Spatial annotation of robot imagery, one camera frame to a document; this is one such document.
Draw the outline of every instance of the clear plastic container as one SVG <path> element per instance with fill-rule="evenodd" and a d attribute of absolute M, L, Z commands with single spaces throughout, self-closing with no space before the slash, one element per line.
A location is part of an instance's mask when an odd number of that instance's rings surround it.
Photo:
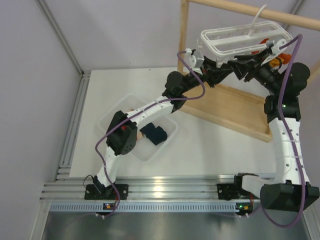
<path fill-rule="evenodd" d="M 120 99 L 112 108 L 108 109 L 108 111 L 104 113 L 97 121 L 96 125 L 99 131 L 101 131 L 101 135 L 103 136 L 104 134 L 106 134 L 111 120 L 117 111 L 121 110 L 124 113 L 126 113 L 131 110 L 141 108 L 147 103 L 147 101 L 141 99 L 138 96 L 135 96 L 132 93 Z M 160 152 L 164 150 L 164 148 L 172 141 L 179 129 L 178 124 L 167 116 L 159 117 L 152 123 L 155 125 L 155 127 L 160 126 L 161 128 L 163 128 L 163 130 L 167 133 L 168 137 L 166 141 L 158 145 L 154 145 L 145 136 L 137 140 L 135 147 L 129 154 L 134 155 L 137 159 L 139 159 L 142 163 L 145 164 L 149 163 Z"/>

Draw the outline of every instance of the wooden board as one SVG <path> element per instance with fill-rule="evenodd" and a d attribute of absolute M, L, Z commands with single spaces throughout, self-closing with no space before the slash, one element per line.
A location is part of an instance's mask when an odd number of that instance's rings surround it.
<path fill-rule="evenodd" d="M 198 86 L 184 95 L 199 96 Z M 219 124 L 250 137 L 270 142 L 272 134 L 264 113 L 265 99 L 222 84 L 206 85 L 206 94 L 197 100 L 186 101 L 181 111 Z"/>

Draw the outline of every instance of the hanging hook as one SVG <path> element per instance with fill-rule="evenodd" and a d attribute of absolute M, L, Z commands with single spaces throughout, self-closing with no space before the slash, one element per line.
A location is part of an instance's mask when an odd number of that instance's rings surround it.
<path fill-rule="evenodd" d="M 262 12 L 263 9 L 265 9 L 265 7 L 268 6 L 267 4 L 263 5 L 259 11 L 256 13 L 252 23 L 251 23 L 251 27 L 250 27 L 250 31 L 248 33 L 248 36 L 250 37 L 252 35 L 252 33 L 254 32 L 255 30 L 255 24 L 256 24 L 256 21 L 257 21 L 257 18 L 259 17 L 260 13 Z"/>

